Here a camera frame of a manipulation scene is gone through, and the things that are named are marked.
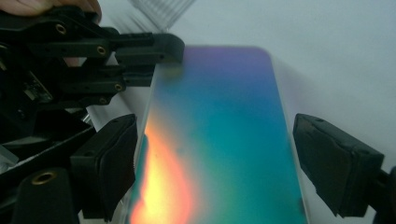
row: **human hand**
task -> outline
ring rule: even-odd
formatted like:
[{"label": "human hand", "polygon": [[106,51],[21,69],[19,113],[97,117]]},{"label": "human hand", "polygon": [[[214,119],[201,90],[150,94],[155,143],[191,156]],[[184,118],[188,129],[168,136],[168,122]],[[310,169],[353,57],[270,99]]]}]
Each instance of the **human hand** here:
[{"label": "human hand", "polygon": [[17,16],[36,16],[60,6],[77,6],[84,11],[96,12],[99,20],[102,17],[97,0],[0,0],[0,10]]}]

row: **screw hole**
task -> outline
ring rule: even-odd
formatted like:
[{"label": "screw hole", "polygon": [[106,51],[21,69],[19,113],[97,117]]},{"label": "screw hole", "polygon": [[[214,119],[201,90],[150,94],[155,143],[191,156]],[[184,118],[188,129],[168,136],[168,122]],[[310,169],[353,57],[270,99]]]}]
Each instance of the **screw hole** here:
[{"label": "screw hole", "polygon": [[64,28],[64,26],[62,26],[61,24],[56,24],[55,29],[56,31],[58,31],[59,34],[66,35],[66,28]]},{"label": "screw hole", "polygon": [[101,54],[101,55],[106,54],[106,49],[103,48],[102,46],[98,46],[96,50],[97,50],[98,53]]},{"label": "screw hole", "polygon": [[40,175],[37,175],[33,178],[32,184],[33,185],[43,185],[50,182],[52,179],[56,177],[55,172],[45,172]]}]

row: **white background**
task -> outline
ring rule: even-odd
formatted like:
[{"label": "white background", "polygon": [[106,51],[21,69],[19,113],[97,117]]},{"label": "white background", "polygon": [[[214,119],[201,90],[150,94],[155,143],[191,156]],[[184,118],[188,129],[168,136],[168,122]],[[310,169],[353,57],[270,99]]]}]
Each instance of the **white background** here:
[{"label": "white background", "polygon": [[[101,24],[134,32],[127,0],[100,2]],[[384,153],[389,172],[396,165],[395,12],[394,0],[197,0],[169,32],[187,45],[266,49],[289,131],[296,113],[326,119]],[[365,218],[334,217],[305,175],[301,180],[311,223],[372,223],[371,208]]]}]

